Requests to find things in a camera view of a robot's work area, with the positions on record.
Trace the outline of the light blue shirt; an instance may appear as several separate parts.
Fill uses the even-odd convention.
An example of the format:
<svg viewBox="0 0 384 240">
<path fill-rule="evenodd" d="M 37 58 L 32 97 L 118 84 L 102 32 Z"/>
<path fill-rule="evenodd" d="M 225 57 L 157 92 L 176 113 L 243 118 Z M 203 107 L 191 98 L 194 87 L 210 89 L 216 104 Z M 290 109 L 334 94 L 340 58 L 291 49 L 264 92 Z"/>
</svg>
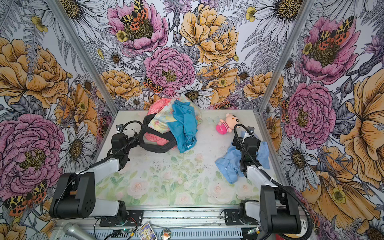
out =
<svg viewBox="0 0 384 240">
<path fill-rule="evenodd" d="M 270 169 L 269 152 L 267 142 L 261 142 L 257 160 L 268 170 Z M 240 150 L 237 150 L 235 146 L 230 146 L 227 153 L 215 162 L 221 174 L 230 184 L 234 184 L 238 180 L 238 177 L 244 177 L 244 174 L 240 169 L 241 156 Z"/>
</svg>

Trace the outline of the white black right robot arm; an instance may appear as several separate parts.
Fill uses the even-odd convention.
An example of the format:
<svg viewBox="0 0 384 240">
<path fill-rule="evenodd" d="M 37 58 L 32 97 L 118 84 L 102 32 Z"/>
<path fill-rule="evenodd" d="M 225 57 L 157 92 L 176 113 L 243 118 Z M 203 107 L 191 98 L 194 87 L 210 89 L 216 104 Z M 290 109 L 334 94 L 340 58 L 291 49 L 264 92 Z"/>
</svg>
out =
<svg viewBox="0 0 384 240">
<path fill-rule="evenodd" d="M 235 125 L 233 146 L 241 151 L 240 170 L 260 190 L 258 200 L 241 201 L 239 218 L 246 225 L 258 223 L 263 232 L 287 239 L 289 234 L 299 234 L 303 229 L 298 201 L 292 191 L 287 186 L 281 187 L 257 160 L 261 141 L 252 133 L 242 124 Z"/>
</svg>

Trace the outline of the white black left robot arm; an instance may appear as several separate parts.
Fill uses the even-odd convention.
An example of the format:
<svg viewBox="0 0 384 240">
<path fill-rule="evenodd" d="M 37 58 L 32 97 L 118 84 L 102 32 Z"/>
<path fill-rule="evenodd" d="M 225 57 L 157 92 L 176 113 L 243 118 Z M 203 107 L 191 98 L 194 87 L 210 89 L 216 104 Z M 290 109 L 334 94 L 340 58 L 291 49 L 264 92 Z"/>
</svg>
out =
<svg viewBox="0 0 384 240">
<path fill-rule="evenodd" d="M 112 148 L 105 158 L 82 171 L 65 173 L 59 177 L 52 198 L 50 216 L 70 220 L 88 217 L 116 217 L 120 221 L 128 218 L 123 201 L 108 201 L 96 197 L 96 184 L 105 177 L 122 170 L 130 160 L 131 148 L 140 145 L 140 135 L 128 137 L 124 133 L 114 134 Z"/>
</svg>

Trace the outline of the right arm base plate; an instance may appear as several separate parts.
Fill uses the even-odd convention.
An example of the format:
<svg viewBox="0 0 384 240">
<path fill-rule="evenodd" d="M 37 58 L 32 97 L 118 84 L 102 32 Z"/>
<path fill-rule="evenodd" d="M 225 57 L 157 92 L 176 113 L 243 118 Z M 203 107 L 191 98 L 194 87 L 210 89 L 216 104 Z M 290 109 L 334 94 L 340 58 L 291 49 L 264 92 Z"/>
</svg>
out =
<svg viewBox="0 0 384 240">
<path fill-rule="evenodd" d="M 240 210 L 224 209 L 224 214 L 221 214 L 226 226 L 256 226 L 259 222 L 253 218 L 248 218 L 241 215 Z"/>
</svg>

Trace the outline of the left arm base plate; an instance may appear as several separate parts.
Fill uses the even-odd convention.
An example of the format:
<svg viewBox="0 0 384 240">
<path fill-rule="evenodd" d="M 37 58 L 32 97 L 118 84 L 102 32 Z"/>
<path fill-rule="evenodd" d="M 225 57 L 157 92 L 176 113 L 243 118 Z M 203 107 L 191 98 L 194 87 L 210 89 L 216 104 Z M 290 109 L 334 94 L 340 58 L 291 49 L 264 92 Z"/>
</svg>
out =
<svg viewBox="0 0 384 240">
<path fill-rule="evenodd" d="M 103 217 L 100 221 L 101 227 L 139 227 L 142 225 L 143 210 L 127 210 L 122 216 Z"/>
</svg>

